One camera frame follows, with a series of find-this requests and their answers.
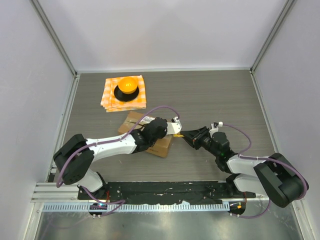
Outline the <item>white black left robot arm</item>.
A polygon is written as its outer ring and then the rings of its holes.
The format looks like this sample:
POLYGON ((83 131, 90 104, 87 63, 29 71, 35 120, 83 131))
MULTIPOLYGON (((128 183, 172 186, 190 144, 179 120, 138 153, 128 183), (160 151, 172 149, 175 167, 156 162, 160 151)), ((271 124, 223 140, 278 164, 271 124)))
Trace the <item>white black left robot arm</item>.
POLYGON ((77 184, 81 191, 88 191, 100 200, 106 195, 107 184, 98 172, 90 169, 92 163, 112 156, 144 152, 167 132, 167 120, 157 117, 141 128, 114 137, 91 139, 76 134, 53 155, 59 171, 56 186, 77 184))

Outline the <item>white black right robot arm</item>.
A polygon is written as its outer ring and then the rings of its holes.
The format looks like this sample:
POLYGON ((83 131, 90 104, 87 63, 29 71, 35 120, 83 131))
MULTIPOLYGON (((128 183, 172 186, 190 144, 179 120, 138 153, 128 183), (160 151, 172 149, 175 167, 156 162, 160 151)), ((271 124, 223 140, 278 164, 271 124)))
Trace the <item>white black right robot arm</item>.
POLYGON ((233 151, 224 132, 217 127, 182 131, 183 139, 195 150, 205 149, 215 157, 218 168, 229 173, 226 193, 233 198, 244 192, 268 197, 285 208, 303 198, 309 184, 280 153, 267 157, 244 156, 233 151))

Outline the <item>brown cardboard express box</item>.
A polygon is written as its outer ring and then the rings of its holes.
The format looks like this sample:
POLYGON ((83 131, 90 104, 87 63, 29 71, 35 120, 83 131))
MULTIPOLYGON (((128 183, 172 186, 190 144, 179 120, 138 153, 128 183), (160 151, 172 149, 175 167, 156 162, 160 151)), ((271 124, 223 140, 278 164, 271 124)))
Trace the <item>brown cardboard express box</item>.
MULTIPOLYGON (((118 128, 118 133, 121 135, 128 132, 142 116, 142 113, 130 111, 124 122, 118 128)), ((135 129, 142 128, 143 125, 150 123, 153 119, 154 117, 149 115, 145 116, 144 119, 138 123, 135 129)), ((161 158, 166 158, 168 156, 172 140, 172 135, 166 135, 164 138, 158 139, 155 144, 149 147, 145 152, 161 158)))

